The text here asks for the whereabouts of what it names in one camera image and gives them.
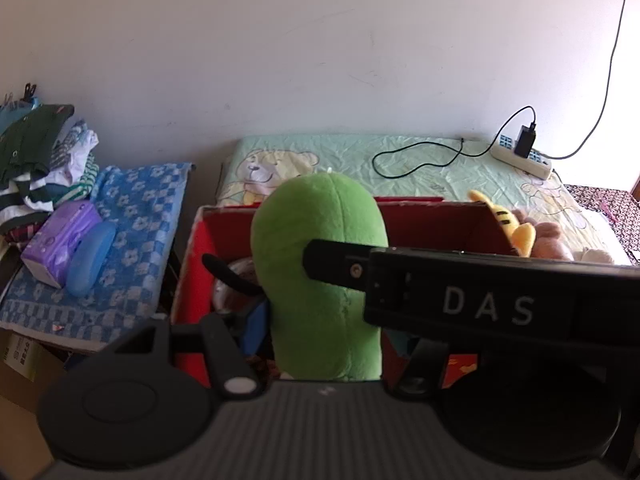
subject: pile of clothes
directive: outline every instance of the pile of clothes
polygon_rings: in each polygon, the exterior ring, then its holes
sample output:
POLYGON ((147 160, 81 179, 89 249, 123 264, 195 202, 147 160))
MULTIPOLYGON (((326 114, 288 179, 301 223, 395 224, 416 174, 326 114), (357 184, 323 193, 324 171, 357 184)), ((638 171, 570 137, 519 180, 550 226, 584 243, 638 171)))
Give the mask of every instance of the pile of clothes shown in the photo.
POLYGON ((0 235, 20 250, 68 200, 86 198, 98 175, 98 136, 72 105, 45 105, 34 96, 5 96, 0 107, 0 235))

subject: teddy bear print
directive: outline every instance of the teddy bear print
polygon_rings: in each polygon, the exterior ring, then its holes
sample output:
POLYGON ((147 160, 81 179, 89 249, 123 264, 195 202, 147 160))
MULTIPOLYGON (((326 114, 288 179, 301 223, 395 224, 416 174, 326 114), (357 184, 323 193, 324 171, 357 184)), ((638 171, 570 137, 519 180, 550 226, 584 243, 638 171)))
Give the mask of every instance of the teddy bear print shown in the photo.
POLYGON ((238 164, 237 181, 229 183, 218 204, 251 205, 262 202, 285 180, 314 172, 318 156, 312 152, 254 150, 238 164))

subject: power strip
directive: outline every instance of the power strip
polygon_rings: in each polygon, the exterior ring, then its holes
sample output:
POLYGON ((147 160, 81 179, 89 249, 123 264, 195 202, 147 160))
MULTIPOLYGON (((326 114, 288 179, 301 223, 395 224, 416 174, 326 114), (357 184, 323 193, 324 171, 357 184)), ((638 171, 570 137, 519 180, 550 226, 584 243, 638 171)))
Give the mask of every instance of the power strip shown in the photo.
POLYGON ((494 158, 511 164, 542 180, 549 178, 552 170, 551 160, 536 150, 531 150, 527 158, 516 155, 513 153, 516 142, 511 139, 511 137, 501 135, 499 141, 500 142, 495 143, 489 150, 489 153, 491 153, 494 158))

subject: blue floral towel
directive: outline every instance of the blue floral towel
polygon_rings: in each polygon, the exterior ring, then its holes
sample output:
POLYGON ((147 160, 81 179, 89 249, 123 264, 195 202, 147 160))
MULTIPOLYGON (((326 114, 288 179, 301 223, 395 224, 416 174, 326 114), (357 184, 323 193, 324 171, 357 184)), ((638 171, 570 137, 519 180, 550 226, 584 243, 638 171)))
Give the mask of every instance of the blue floral towel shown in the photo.
POLYGON ((91 193, 117 233, 85 298, 38 282, 23 267, 0 307, 0 327, 76 350, 97 351, 158 307, 191 164, 107 167, 91 193))

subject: black round base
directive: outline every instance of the black round base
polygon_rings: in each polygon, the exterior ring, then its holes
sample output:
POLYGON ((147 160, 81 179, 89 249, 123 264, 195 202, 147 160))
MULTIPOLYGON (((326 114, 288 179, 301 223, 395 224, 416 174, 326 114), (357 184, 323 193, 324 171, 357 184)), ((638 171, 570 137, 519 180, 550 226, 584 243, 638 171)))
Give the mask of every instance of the black round base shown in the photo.
POLYGON ((491 364, 442 391, 442 422, 493 462, 552 469, 606 451, 620 407, 599 380, 558 364, 491 364))
POLYGON ((158 462, 193 442, 212 415, 204 387, 148 356, 106 353, 84 364, 38 410, 53 455, 66 462, 96 469, 158 462))

